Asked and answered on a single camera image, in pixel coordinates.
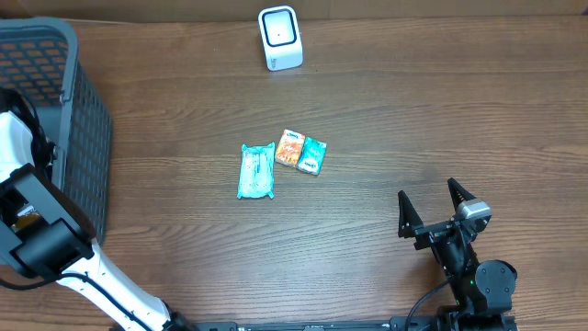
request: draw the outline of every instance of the gray plastic basket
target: gray plastic basket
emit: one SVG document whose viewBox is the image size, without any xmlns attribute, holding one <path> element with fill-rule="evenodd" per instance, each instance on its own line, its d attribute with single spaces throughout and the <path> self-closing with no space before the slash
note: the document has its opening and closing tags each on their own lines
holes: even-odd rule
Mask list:
<svg viewBox="0 0 588 331">
<path fill-rule="evenodd" d="M 58 18 L 0 20 L 0 86 L 35 104 L 57 144 L 51 181 L 82 208 L 102 244 L 112 122 L 77 55 L 74 29 Z"/>
</svg>

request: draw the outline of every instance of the teal packet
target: teal packet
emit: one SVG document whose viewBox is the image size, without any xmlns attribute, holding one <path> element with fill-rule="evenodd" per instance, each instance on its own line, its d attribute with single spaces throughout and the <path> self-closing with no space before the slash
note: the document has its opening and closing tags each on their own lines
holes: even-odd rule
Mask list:
<svg viewBox="0 0 588 331">
<path fill-rule="evenodd" d="M 276 145 L 241 147 L 241 175 L 237 198 L 274 198 L 274 156 Z"/>
<path fill-rule="evenodd" d="M 313 175 L 319 175 L 322 160 L 327 153 L 327 144 L 307 137 L 304 141 L 302 156 L 298 162 L 298 169 Z"/>
</svg>

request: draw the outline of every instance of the wooden table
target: wooden table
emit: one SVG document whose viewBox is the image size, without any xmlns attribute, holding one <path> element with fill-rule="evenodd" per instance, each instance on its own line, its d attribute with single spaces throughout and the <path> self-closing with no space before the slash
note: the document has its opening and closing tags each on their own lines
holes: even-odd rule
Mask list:
<svg viewBox="0 0 588 331">
<path fill-rule="evenodd" d="M 256 22 L 76 28 L 116 131 L 110 258 L 193 321 L 405 315 L 443 275 L 398 238 L 396 193 L 442 221 L 455 177 L 493 207 L 474 246 L 518 269 L 520 329 L 585 330 L 588 20 L 300 26 L 304 64 L 274 74 Z M 321 174 L 276 165 L 273 200 L 238 200 L 241 145 L 286 128 L 328 143 Z M 420 314 L 444 303 L 448 290 Z M 57 285 L 0 290 L 0 320 L 113 323 Z"/>
</svg>

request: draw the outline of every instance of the white device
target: white device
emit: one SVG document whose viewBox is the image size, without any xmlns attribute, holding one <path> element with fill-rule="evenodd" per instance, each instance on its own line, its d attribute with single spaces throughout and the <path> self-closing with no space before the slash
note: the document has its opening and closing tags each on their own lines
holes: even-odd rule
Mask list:
<svg viewBox="0 0 588 331">
<path fill-rule="evenodd" d="M 170 314 L 165 303 L 142 290 L 120 271 L 102 252 L 96 239 L 92 240 L 92 250 L 94 251 L 92 258 L 79 259 L 63 273 L 86 275 L 110 293 L 121 306 L 142 320 L 151 330 L 162 330 L 164 324 L 170 321 Z M 112 317 L 125 330 L 144 331 L 143 327 L 137 322 L 131 321 L 119 308 L 87 282 L 77 278 L 65 278 L 57 280 L 57 282 L 84 295 L 86 299 Z"/>
<path fill-rule="evenodd" d="M 0 183 L 10 173 L 30 163 L 35 165 L 30 144 L 33 135 L 12 111 L 0 113 Z"/>
<path fill-rule="evenodd" d="M 278 71 L 302 64 L 302 40 L 296 13 L 291 6 L 275 6 L 259 13 L 259 30 L 264 43 L 267 69 Z"/>
</svg>

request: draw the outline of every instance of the snack package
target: snack package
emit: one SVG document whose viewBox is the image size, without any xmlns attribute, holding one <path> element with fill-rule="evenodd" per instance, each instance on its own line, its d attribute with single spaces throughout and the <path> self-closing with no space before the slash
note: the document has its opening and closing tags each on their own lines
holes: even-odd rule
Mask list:
<svg viewBox="0 0 588 331">
<path fill-rule="evenodd" d="M 304 149 L 302 149 L 302 157 L 298 163 L 298 169 L 313 175 L 319 175 L 321 172 L 322 160 L 326 153 L 326 143 L 315 141 L 310 137 L 306 138 Z"/>
<path fill-rule="evenodd" d="M 286 166 L 296 166 L 304 144 L 304 134 L 284 130 L 276 150 L 276 162 Z"/>
<path fill-rule="evenodd" d="M 276 145 L 241 147 L 241 176 L 237 198 L 274 198 L 274 154 Z"/>
</svg>

